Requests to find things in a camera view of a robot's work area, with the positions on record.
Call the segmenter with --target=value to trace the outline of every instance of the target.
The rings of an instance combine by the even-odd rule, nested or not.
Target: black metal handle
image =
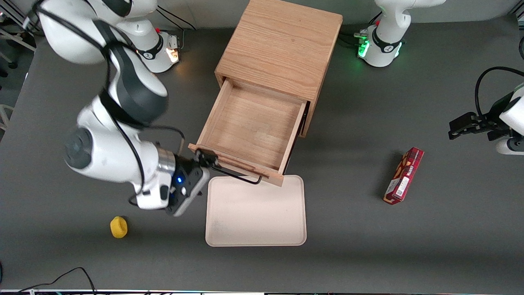
[[[213,167],[213,166],[211,166],[210,168],[213,169],[213,170],[215,170],[215,171],[217,171],[217,172],[220,172],[220,173],[222,173],[222,174],[225,174],[225,175],[227,175],[227,176],[231,176],[231,177],[233,177],[233,178],[236,178],[236,179],[238,179],[238,180],[245,181],[245,182],[247,182],[247,183],[251,183],[251,184],[259,184],[260,181],[262,180],[262,176],[259,176],[257,181],[251,181],[251,180],[247,180],[247,179],[245,179],[245,178],[242,178],[242,177],[240,177],[240,176],[237,176],[237,175],[235,175],[235,174],[233,174],[233,173],[229,173],[228,171],[220,170],[220,169],[215,168],[215,167]]]

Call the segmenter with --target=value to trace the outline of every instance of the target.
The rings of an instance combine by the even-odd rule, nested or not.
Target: red box
[[[424,151],[413,147],[402,156],[402,161],[398,164],[395,176],[384,195],[384,201],[391,205],[404,201],[423,155]]]

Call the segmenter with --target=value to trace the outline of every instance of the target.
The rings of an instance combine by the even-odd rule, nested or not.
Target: wall
[[[12,0],[23,12],[34,0]],[[372,0],[288,0],[344,16],[345,24],[369,21],[380,10]],[[158,4],[198,28],[235,27],[249,0],[158,0]],[[466,22],[486,20],[508,13],[518,0],[447,0],[441,6],[413,9],[415,23]],[[160,28],[173,25],[158,13],[149,19]]]

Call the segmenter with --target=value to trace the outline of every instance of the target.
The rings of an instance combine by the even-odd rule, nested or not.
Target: open drawer
[[[224,168],[281,186],[306,101],[226,78],[196,144]]]

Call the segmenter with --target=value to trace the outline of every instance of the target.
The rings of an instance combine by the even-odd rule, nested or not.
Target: product label
[[[397,186],[398,181],[400,178],[394,179],[389,183],[388,190],[386,191],[386,194],[389,194],[395,189],[395,186]]]
[[[399,196],[404,195],[404,190],[406,189],[406,186],[408,185],[408,183],[409,183],[409,178],[404,176],[404,178],[402,178],[402,181],[400,182],[400,185],[398,187],[397,195]]]

